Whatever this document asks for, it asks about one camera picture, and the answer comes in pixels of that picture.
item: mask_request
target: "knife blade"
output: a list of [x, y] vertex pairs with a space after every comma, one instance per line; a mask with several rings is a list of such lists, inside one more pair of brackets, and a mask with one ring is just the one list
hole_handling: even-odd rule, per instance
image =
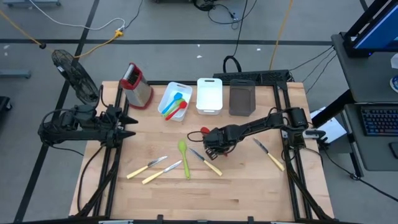
[[201, 156], [199, 153], [197, 153], [194, 149], [189, 148], [189, 150], [191, 152], [193, 152], [194, 155], [196, 155], [199, 159], [201, 159], [208, 167], [210, 167], [210, 169], [212, 169], [214, 172], [216, 172], [216, 174], [218, 174], [219, 176], [223, 175], [222, 171], [220, 171], [219, 168], [215, 167], [213, 164], [206, 161], [205, 158], [203, 158], [203, 156]]
[[268, 149], [267, 149], [263, 144], [261, 144], [260, 141], [258, 141], [258, 140], [255, 139], [255, 138], [253, 138], [253, 141], [254, 141], [258, 146], [260, 146], [260, 148], [261, 148], [262, 150], [264, 150], [264, 152], [266, 152], [266, 154], [268, 155], [268, 157], [273, 161], [273, 163], [279, 168], [280, 171], [284, 171], [284, 170], [285, 170], [285, 167], [284, 167], [273, 155], [271, 155], [271, 154], [269, 153]]
[[140, 169], [138, 169], [138, 170], [132, 172], [131, 174], [127, 175], [127, 179], [130, 179], [130, 178], [132, 178], [132, 177], [135, 177], [136, 175], [140, 174], [142, 171], [148, 169], [149, 167], [151, 167], [151, 166], [157, 164], [158, 162], [160, 162], [160, 161], [162, 161], [162, 160], [164, 160], [164, 159], [166, 159], [166, 158], [167, 158], [167, 156], [162, 156], [162, 157], [160, 157], [160, 158], [155, 159], [154, 161], [150, 161], [150, 162], [148, 163], [148, 165], [146, 165], [146, 166], [144, 166], [144, 167], [142, 167], [142, 168], [140, 168]]
[[178, 161], [178, 162], [176, 162], [175, 164], [169, 166], [168, 168], [166, 168], [166, 169], [164, 169], [164, 170], [162, 170], [162, 171], [160, 171], [160, 172], [157, 172], [156, 174], [154, 174], [154, 175], [152, 175], [152, 176], [146, 178], [145, 180], [142, 181], [142, 184], [147, 184], [147, 183], [149, 183], [150, 181], [152, 181], [153, 179], [155, 179], [156, 177], [160, 176], [161, 174], [166, 173], [166, 172], [168, 172], [168, 171], [170, 171], [170, 170], [176, 168], [178, 165], [181, 164], [181, 162], [182, 162], [182, 161]]

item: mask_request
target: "small white container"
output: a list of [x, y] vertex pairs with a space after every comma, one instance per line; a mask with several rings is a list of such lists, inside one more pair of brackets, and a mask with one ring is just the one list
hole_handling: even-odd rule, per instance
[[219, 78], [199, 78], [197, 110], [203, 115], [218, 115], [223, 109], [223, 82]]
[[164, 91], [162, 100], [160, 101], [157, 110], [160, 114], [162, 114], [164, 108], [166, 108], [166, 106], [168, 106], [174, 100], [174, 95], [176, 93], [181, 93], [182, 98], [187, 102], [188, 105], [185, 109], [180, 109], [171, 119], [174, 121], [182, 121], [185, 117], [185, 112], [187, 112], [189, 101], [191, 100], [192, 96], [192, 87], [190, 86], [176, 82], [170, 82], [167, 85], [166, 91]]

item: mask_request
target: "butcher block table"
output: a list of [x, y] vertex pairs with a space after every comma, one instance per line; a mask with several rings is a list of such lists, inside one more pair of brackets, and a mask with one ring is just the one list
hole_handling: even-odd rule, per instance
[[[103, 82], [103, 85], [104, 102], [114, 104], [118, 82]], [[245, 221], [252, 216], [255, 221], [294, 221], [286, 171], [281, 172], [252, 140], [253, 137], [260, 140], [270, 153], [284, 164], [280, 157], [282, 151], [280, 130], [274, 129], [248, 136], [238, 143], [236, 149], [227, 157], [218, 156], [213, 161], [210, 161], [205, 154], [201, 142], [190, 142], [187, 139], [187, 133], [198, 131], [204, 126], [211, 130], [228, 124], [244, 124], [267, 116], [268, 111], [275, 106], [272, 87], [256, 86], [256, 110], [249, 117], [242, 117], [231, 116], [228, 113], [229, 86], [223, 87], [223, 109], [219, 115], [198, 114], [195, 108], [196, 86], [192, 86], [193, 95], [182, 122], [165, 121], [157, 111], [157, 107], [166, 86], [152, 85], [152, 87], [154, 97], [150, 106], [146, 110], [130, 108], [128, 112], [128, 115], [139, 123], [126, 126], [127, 130], [135, 131], [137, 134], [123, 141], [111, 211], [112, 219], [155, 220], [157, 215], [163, 215], [165, 220]], [[288, 89], [291, 105], [303, 108], [310, 121], [302, 83], [288, 83]], [[105, 107], [100, 103], [97, 110], [105, 110]], [[182, 159], [177, 147], [180, 139], [186, 139], [188, 147], [197, 150], [205, 159], [218, 167], [223, 175], [220, 177], [203, 161], [187, 151], [190, 180], [185, 178], [184, 166], [180, 164], [170, 172], [143, 185], [141, 182], [146, 177]], [[306, 144], [308, 148], [318, 150], [314, 140], [306, 140]], [[99, 142], [88, 142], [81, 170], [99, 146]], [[82, 206], [98, 186], [104, 152], [105, 149], [93, 159], [84, 175], [81, 190]], [[308, 191], [326, 214], [333, 217], [320, 156], [305, 149], [300, 153]], [[127, 180], [128, 174], [162, 156], [168, 158]], [[70, 209], [71, 215], [77, 213], [78, 184], [79, 182]], [[297, 188], [296, 190], [300, 216], [305, 217], [302, 195]], [[106, 189], [100, 215], [104, 214], [107, 194]]]

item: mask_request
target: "desk fan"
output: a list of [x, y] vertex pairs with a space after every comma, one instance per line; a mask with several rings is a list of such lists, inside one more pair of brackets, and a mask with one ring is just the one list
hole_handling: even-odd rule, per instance
[[73, 63], [73, 56], [66, 50], [54, 50], [54, 65], [76, 91], [77, 98], [86, 105], [95, 105], [100, 97], [97, 86], [80, 63]]

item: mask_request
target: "silicone spatula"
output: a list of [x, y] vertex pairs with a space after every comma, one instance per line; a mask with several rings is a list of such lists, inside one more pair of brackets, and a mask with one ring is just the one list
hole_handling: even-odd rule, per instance
[[187, 144], [185, 143], [184, 140], [180, 140], [178, 142], [178, 149], [182, 154], [182, 161], [184, 162], [185, 176], [187, 177], [187, 180], [189, 180], [189, 179], [191, 179], [191, 175], [189, 173], [187, 158], [185, 157], [185, 153], [187, 151]]
[[175, 111], [173, 111], [173, 113], [170, 113], [167, 117], [166, 117], [166, 121], [168, 121], [170, 118], [172, 118], [180, 109], [185, 109], [188, 106], [188, 103], [183, 101], [180, 103], [180, 105], [178, 106], [177, 109], [175, 109]]
[[167, 117], [171, 112], [173, 112], [173, 110], [175, 110], [176, 108], [178, 108], [178, 106], [180, 106], [180, 103], [184, 101], [184, 99], [179, 99], [175, 102], [174, 106], [168, 110], [168, 112], [166, 112], [166, 114], [163, 114], [163, 117]]
[[176, 93], [174, 95], [173, 101], [168, 106], [166, 106], [166, 108], [164, 108], [164, 110], [162, 111], [162, 114], [165, 114], [170, 109], [170, 107], [173, 105], [173, 103], [181, 98], [182, 98], [182, 93]]

